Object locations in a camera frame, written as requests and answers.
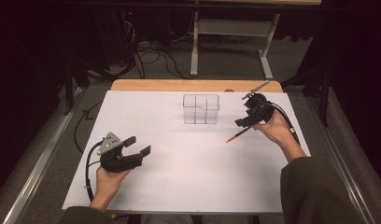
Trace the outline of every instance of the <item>transparent box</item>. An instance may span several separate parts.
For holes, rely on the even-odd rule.
[[[185,94],[184,122],[187,124],[216,124],[219,96],[216,94]]]

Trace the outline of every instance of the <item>wooden table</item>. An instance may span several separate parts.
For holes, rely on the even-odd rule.
[[[119,79],[112,91],[251,91],[264,80],[172,80],[172,79]],[[261,91],[283,92],[280,83],[270,81]]]

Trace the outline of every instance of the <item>dark sleeve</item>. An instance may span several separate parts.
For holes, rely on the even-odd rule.
[[[107,214],[90,207],[69,207],[65,210],[59,224],[113,224]]]
[[[281,171],[286,224],[363,223],[337,172],[319,158],[301,157]]]

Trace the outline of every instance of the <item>white paper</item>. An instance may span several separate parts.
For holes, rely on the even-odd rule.
[[[184,94],[218,94],[217,124],[185,124]],[[151,146],[143,165],[132,170],[108,210],[136,213],[280,213],[280,174],[287,161],[261,132],[240,132],[247,116],[244,92],[108,91],[63,204],[88,206],[85,162],[97,142],[112,132],[137,141],[124,155]],[[286,93],[264,93],[288,114],[304,151],[310,155]],[[99,161],[92,155],[91,162]],[[95,192],[95,170],[90,168]]]

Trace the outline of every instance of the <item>wrist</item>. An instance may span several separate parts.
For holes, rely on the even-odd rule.
[[[296,158],[306,156],[301,146],[293,137],[280,141],[277,144],[280,146],[288,162],[291,162]]]
[[[108,197],[96,194],[90,204],[90,208],[97,209],[100,212],[105,212],[110,202],[111,199]]]

